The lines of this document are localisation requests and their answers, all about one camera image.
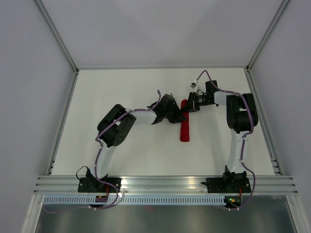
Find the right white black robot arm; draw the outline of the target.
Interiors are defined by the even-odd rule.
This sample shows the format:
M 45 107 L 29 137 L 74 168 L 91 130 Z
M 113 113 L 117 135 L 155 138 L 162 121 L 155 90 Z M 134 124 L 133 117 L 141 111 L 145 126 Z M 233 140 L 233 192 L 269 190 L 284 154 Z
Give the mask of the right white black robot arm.
M 253 94 L 239 94 L 221 90 L 217 81 L 206 82 L 206 92 L 189 94 L 182 112 L 198 112 L 200 107 L 222 105 L 226 107 L 226 122 L 231 130 L 230 154 L 221 177 L 206 178 L 202 185 L 209 193 L 251 193 L 247 172 L 254 175 L 244 162 L 250 135 L 257 126 L 259 117 Z

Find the red cloth napkin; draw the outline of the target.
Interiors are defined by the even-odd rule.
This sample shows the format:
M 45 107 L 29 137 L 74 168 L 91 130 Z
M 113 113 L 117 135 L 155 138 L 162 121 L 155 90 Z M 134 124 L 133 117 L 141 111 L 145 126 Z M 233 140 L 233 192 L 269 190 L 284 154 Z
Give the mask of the red cloth napkin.
M 186 119 L 181 122 L 180 141 L 189 142 L 190 141 L 189 112 L 183 112 L 183 116 Z

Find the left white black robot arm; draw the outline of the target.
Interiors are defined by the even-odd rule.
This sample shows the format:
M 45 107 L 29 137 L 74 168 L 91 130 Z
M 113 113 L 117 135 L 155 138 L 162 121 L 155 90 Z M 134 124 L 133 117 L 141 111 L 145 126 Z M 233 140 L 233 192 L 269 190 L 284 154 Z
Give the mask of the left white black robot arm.
M 102 192 L 106 187 L 105 177 L 108 175 L 109 164 L 116 147 L 124 142 L 129 132 L 137 125 L 155 125 L 167 119 L 171 124 L 181 123 L 187 118 L 178 107 L 175 98 L 169 94 L 145 108 L 125 108 L 116 104 L 97 126 L 98 135 L 95 141 L 100 144 L 91 169 L 93 177 L 89 187 L 95 192 Z

